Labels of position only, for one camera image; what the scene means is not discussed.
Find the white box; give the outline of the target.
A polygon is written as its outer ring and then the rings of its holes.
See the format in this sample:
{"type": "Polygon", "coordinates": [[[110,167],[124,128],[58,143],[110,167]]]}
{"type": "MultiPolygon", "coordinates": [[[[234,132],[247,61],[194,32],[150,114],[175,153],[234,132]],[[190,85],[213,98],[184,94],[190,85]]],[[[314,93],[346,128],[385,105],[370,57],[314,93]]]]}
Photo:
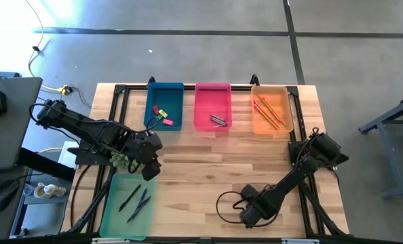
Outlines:
{"type": "Polygon", "coordinates": [[[65,141],[58,159],[58,162],[62,165],[70,167],[72,169],[77,169],[78,166],[75,164],[76,156],[69,152],[69,148],[77,148],[79,145],[76,142],[65,141]]]}

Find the blue-grey metal table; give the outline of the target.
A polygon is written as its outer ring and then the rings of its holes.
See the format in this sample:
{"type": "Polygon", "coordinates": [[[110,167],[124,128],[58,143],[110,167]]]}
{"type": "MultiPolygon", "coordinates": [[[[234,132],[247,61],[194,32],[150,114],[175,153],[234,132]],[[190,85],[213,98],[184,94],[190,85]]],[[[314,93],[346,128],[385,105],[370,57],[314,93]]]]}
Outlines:
{"type": "Polygon", "coordinates": [[[401,116],[403,116],[403,100],[391,110],[358,128],[361,134],[367,134],[375,129],[381,136],[396,183],[394,188],[381,193],[383,198],[403,195],[403,120],[399,119],[401,116]]]}

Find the black metal table frame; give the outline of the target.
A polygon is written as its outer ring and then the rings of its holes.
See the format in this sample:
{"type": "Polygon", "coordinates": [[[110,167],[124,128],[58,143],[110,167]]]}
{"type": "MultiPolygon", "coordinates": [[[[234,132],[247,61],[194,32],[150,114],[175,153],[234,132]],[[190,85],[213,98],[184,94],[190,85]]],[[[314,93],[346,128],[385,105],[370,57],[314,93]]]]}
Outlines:
{"type": "MultiPolygon", "coordinates": [[[[90,117],[108,119],[116,85],[127,85],[124,95],[117,94],[115,119],[119,119],[123,99],[128,96],[124,124],[140,129],[145,113],[147,84],[99,83],[96,86],[90,117]]],[[[159,131],[164,148],[159,152],[163,165],[157,177],[157,191],[153,202],[152,237],[307,237],[307,233],[322,234],[318,227],[319,216],[307,201],[309,220],[304,221],[299,189],[289,193],[280,216],[270,225],[246,229],[242,225],[228,224],[214,212],[215,201],[227,190],[241,190],[245,184],[276,183],[288,173],[291,162],[287,144],[292,139],[308,136],[313,127],[325,131],[324,119],[316,86],[291,85],[297,97],[290,94],[290,109],[294,130],[290,134],[257,135],[252,132],[250,89],[252,85],[231,85],[232,126],[229,132],[196,131],[193,125],[195,83],[186,83],[183,102],[183,128],[181,131],[159,131]]],[[[70,204],[74,203],[73,216],[78,220],[98,193],[110,172],[110,167],[93,165],[83,174],[75,194],[70,200],[63,222],[63,230],[70,227],[70,204]]],[[[329,169],[314,173],[318,199],[336,225],[349,233],[337,178],[329,169]]]]}

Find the teal plastic bin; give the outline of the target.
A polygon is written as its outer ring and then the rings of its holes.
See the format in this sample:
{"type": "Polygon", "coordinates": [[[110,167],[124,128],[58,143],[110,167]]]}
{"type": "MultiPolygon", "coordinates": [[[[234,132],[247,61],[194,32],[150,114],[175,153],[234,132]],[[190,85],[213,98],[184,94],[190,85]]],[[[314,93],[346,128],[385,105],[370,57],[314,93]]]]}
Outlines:
{"type": "Polygon", "coordinates": [[[152,225],[156,188],[157,182],[155,180],[145,181],[142,176],[136,174],[115,174],[111,180],[109,196],[100,225],[100,236],[136,241],[145,240],[152,225]],[[139,184],[141,187],[138,192],[123,210],[118,211],[120,205],[139,184]],[[133,221],[127,223],[126,221],[134,213],[146,188],[146,197],[150,197],[150,201],[141,209],[133,221]]]}

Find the blue plastic bin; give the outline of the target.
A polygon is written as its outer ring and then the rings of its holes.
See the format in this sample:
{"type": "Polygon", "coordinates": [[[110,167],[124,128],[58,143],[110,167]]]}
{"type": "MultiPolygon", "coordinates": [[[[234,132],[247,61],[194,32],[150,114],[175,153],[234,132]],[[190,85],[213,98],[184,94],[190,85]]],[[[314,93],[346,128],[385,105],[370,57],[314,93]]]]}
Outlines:
{"type": "Polygon", "coordinates": [[[163,124],[163,119],[157,122],[153,130],[157,131],[180,131],[183,122],[183,98],[184,85],[182,83],[150,83],[148,86],[147,101],[145,106],[144,126],[152,129],[156,119],[148,124],[149,120],[157,117],[153,112],[156,105],[159,110],[165,111],[169,119],[174,122],[173,126],[163,124]]]}

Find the orange plastic bin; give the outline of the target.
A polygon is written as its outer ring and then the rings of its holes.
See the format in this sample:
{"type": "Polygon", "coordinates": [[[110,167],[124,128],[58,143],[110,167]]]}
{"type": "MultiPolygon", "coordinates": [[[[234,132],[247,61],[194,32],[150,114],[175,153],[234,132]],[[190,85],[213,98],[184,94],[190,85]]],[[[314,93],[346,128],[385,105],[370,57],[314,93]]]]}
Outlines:
{"type": "Polygon", "coordinates": [[[280,86],[254,86],[250,92],[252,130],[259,135],[288,134],[293,130],[288,91],[280,86]]]}

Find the black computer mouse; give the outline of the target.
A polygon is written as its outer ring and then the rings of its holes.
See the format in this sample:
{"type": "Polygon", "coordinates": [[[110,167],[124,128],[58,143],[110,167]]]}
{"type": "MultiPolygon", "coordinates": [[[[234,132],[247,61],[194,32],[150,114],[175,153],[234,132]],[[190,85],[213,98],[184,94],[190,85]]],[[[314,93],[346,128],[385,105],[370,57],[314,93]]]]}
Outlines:
{"type": "Polygon", "coordinates": [[[0,212],[9,205],[18,188],[17,180],[6,180],[0,185],[0,212]]]}

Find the green potted succulent plant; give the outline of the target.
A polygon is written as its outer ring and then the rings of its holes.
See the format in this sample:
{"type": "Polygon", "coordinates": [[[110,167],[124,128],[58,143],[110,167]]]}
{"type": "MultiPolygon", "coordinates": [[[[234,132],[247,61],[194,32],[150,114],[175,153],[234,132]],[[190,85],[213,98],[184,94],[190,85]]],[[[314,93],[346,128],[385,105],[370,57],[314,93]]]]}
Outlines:
{"type": "Polygon", "coordinates": [[[125,154],[112,152],[111,158],[109,159],[109,161],[112,163],[112,165],[114,167],[116,167],[118,169],[121,169],[121,170],[126,169],[130,173],[133,173],[134,171],[136,171],[137,164],[136,164],[135,160],[129,158],[125,154]]]}

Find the purple pen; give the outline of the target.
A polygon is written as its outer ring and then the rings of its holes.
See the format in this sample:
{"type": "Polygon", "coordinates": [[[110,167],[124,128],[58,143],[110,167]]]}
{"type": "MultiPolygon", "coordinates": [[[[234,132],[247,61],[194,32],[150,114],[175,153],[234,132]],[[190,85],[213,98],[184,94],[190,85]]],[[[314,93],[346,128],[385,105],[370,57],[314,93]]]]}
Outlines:
{"type": "Polygon", "coordinates": [[[150,197],[147,197],[145,200],[143,200],[126,222],[128,223],[133,221],[135,217],[140,213],[141,209],[150,201],[150,199],[150,197]]]}

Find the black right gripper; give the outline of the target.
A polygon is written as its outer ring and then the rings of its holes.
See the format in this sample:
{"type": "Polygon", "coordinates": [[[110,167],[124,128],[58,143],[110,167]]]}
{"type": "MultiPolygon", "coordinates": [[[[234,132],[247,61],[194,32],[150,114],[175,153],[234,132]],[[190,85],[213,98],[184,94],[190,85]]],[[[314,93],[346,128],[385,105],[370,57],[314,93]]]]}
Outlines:
{"type": "Polygon", "coordinates": [[[246,228],[270,225],[277,218],[277,201],[269,197],[243,197],[248,204],[239,213],[246,228]]]}

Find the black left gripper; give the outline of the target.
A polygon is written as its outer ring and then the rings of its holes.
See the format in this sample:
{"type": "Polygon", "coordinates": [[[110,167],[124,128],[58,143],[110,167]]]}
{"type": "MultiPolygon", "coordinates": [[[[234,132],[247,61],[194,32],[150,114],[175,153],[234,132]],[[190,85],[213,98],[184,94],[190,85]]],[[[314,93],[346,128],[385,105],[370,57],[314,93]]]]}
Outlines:
{"type": "Polygon", "coordinates": [[[141,170],[145,181],[149,181],[161,172],[161,163],[156,158],[157,151],[162,147],[159,136],[153,132],[136,134],[135,138],[130,140],[130,157],[139,163],[146,163],[141,170]]]}

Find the white cup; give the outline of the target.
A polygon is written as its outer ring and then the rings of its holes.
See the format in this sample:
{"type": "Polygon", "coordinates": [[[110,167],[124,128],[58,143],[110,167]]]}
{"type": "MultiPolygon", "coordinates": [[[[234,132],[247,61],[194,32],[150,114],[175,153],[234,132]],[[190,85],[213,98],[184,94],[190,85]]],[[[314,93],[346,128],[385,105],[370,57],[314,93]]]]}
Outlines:
{"type": "Polygon", "coordinates": [[[33,195],[38,199],[49,199],[51,197],[63,197],[66,194],[66,188],[56,186],[55,184],[45,185],[39,182],[33,191],[33,195]]]}

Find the pink plastic bin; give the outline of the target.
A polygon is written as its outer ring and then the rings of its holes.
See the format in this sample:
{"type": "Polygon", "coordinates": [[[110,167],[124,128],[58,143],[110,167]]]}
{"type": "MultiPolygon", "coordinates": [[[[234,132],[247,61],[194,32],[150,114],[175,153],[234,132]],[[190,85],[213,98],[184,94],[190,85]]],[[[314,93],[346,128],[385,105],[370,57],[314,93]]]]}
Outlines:
{"type": "Polygon", "coordinates": [[[193,124],[197,131],[229,131],[232,126],[231,85],[228,83],[197,83],[193,124]],[[224,127],[211,120],[216,115],[227,122],[224,127]]]}

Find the grey desk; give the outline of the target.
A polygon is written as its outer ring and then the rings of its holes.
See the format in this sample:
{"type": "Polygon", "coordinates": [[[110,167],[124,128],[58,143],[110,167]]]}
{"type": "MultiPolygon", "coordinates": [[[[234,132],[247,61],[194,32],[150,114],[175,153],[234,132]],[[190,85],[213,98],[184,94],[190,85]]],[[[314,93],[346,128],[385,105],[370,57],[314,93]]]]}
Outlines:
{"type": "Polygon", "coordinates": [[[0,79],[0,92],[7,98],[7,112],[0,115],[0,169],[15,166],[30,121],[28,108],[35,103],[43,79],[0,79]]]}

